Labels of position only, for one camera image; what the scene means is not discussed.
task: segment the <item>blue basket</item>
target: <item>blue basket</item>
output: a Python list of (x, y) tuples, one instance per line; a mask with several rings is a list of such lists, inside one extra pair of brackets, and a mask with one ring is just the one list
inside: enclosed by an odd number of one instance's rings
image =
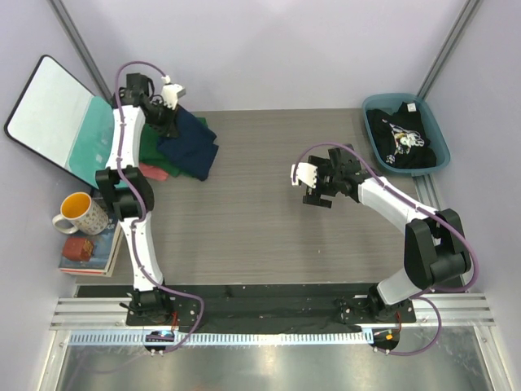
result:
[[(397, 169), (385, 163), (376, 149), (376, 144), (374, 143), (373, 139), (373, 132), (371, 132), (369, 121), (367, 120), (367, 110), (379, 108), (380, 110), (383, 110), (389, 114), (393, 114), (398, 111), (398, 108), (400, 108), (403, 102), (416, 103), (417, 110), (419, 110), (422, 114), (425, 135), (431, 140), (431, 145), (429, 147), (436, 155), (435, 167), (429, 167), (426, 169)], [(440, 127), (432, 115), (431, 109), (427, 106), (427, 103), (423, 99), (420, 99), (418, 96), (412, 94), (379, 94), (367, 98), (362, 104), (361, 108), (364, 112), (367, 134), (369, 135), (369, 140), (373, 146), (376, 160), (384, 170), (388, 171), (389, 173), (417, 177), (419, 175), (427, 175), (443, 169), (450, 162), (450, 152), (443, 138), (443, 134), (441, 134)]]

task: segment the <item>lavender wall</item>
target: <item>lavender wall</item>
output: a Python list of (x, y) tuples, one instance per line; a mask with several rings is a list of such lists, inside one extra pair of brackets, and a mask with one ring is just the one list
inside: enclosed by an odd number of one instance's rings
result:
[[(54, 56), (95, 91), (47, 2), (4, 2), (0, 13), (0, 122), (5, 123), (43, 54)], [(1, 389), (35, 389), (56, 299), (70, 296), (73, 278), (57, 269), (64, 237), (50, 220), (61, 200), (85, 185), (0, 135)]]
[(464, 0), (64, 3), (111, 84), (143, 59), (186, 86), (191, 110), (259, 110), (415, 93)]
[(519, 1), (483, 2), (427, 99), (452, 155), (436, 185), (479, 254), (477, 288), (510, 351), (512, 375), (521, 367), (520, 19)]

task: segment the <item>stack of books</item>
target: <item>stack of books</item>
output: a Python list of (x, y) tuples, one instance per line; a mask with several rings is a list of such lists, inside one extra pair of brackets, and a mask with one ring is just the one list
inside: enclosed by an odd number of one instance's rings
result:
[(78, 231), (71, 236), (88, 239), (94, 245), (94, 249), (88, 261), (71, 261), (62, 255), (59, 263), (61, 271), (70, 275), (112, 276), (123, 238), (116, 216), (109, 214), (107, 228), (97, 235), (87, 235)]

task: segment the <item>white mug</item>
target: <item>white mug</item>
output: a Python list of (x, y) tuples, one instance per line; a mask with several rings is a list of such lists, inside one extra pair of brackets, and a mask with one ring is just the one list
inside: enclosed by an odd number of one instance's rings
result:
[[(107, 228), (108, 215), (87, 193), (72, 193), (63, 200), (59, 211), (60, 214), (52, 219), (52, 224), (63, 234), (81, 231), (87, 235), (97, 235)], [(62, 221), (68, 221), (72, 226), (62, 228), (58, 225)]]

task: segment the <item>folded cloth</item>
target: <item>folded cloth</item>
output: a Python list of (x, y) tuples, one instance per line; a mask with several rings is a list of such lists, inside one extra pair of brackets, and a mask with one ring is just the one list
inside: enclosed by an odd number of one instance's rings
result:
[(204, 181), (219, 149), (213, 144), (217, 136), (182, 106), (177, 108), (175, 121), (179, 137), (159, 137), (157, 151), (172, 165)]
[[(198, 118), (198, 120), (204, 125), (207, 124), (205, 118)], [(141, 132), (141, 141), (139, 143), (139, 161), (146, 165), (151, 165), (153, 167), (163, 169), (173, 177), (176, 177), (179, 174), (190, 177), (191, 175), (186, 172), (182, 172), (178, 167), (170, 163), (169, 160), (157, 150), (157, 142), (159, 138), (160, 136), (157, 134), (157, 132), (149, 125), (143, 126), (143, 130)]]
[(425, 134), (420, 111), (409, 112), (403, 102), (392, 115), (378, 109), (368, 110), (367, 119), (376, 149), (385, 163), (398, 169), (436, 166), (436, 155), (429, 148), (431, 140)]
[(146, 165), (144, 163), (139, 163), (139, 170), (146, 178), (155, 179), (156, 181), (166, 181), (169, 177), (169, 173), (160, 169), (158, 167), (154, 167), (152, 165)]

